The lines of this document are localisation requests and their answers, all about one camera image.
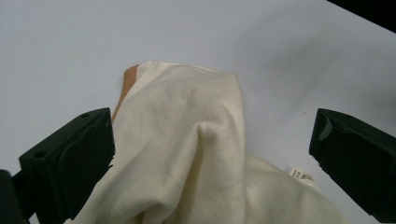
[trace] cloth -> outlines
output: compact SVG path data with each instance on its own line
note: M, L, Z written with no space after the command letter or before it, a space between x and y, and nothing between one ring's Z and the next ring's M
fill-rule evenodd
M235 74L147 62L135 76L113 123L113 167L68 223L347 223L317 190L246 153Z

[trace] beige cloth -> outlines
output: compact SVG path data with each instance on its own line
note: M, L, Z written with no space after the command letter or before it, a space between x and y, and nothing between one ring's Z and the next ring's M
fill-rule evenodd
M347 223L318 191L246 153L236 75L136 68L113 124L114 166L68 222Z

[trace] white surface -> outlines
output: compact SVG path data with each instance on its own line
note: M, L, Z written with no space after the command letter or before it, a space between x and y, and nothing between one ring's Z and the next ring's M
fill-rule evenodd
M396 34L321 0L3 1L0 164L76 115L115 108L148 60L239 74L247 150L309 172L352 223L377 223L308 155L318 107L396 135Z

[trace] garment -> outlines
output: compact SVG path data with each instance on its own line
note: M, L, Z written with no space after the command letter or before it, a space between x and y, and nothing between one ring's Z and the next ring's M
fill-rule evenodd
M246 153L235 74L161 62L134 71L113 167L69 223L347 223L318 191Z

